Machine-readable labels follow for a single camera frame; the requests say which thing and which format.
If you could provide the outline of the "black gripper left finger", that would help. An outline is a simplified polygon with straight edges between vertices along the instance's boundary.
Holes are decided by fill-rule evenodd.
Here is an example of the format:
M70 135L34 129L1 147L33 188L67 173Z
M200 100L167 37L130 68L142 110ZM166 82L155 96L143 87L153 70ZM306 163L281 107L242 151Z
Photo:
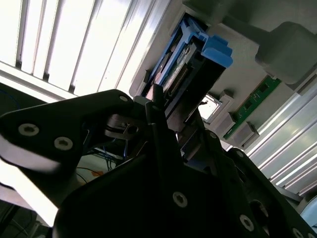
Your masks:
M175 179L185 165L160 106L112 89L6 113L0 118L0 158L9 176L68 179L87 151L111 139L132 144L131 160L146 173Z

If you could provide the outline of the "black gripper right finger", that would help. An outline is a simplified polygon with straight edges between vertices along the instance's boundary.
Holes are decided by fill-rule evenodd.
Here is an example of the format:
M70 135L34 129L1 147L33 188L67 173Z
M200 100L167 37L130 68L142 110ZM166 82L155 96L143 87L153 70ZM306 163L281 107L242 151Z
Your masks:
M315 238L317 235L283 195L240 149L224 151L205 129L198 110L195 123L215 179L215 220L226 238Z

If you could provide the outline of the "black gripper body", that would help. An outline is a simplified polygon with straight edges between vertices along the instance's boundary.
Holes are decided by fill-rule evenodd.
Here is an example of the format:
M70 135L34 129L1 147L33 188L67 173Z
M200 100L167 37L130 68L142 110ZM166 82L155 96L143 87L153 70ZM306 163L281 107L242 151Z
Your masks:
M133 159L70 194L55 238L227 238L238 217L210 172L187 165L161 179L154 159Z

